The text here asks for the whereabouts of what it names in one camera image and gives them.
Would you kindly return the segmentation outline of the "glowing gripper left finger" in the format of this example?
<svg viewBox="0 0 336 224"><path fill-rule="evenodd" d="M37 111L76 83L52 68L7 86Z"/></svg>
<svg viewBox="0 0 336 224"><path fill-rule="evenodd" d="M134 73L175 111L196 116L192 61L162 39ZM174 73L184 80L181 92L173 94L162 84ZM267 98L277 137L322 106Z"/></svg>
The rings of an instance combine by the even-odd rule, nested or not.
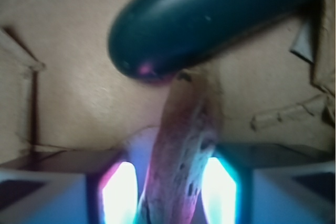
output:
<svg viewBox="0 0 336 224"><path fill-rule="evenodd" d="M137 202L123 151L41 152L1 164L1 223L133 223Z"/></svg>

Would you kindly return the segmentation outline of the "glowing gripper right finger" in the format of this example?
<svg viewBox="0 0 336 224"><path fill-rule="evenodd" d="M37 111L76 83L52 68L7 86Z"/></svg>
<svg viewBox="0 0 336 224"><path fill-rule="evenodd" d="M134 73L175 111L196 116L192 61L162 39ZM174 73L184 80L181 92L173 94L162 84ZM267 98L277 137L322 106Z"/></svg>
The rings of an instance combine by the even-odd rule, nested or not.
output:
<svg viewBox="0 0 336 224"><path fill-rule="evenodd" d="M207 223L335 223L335 158L305 145L220 144L201 199Z"/></svg>

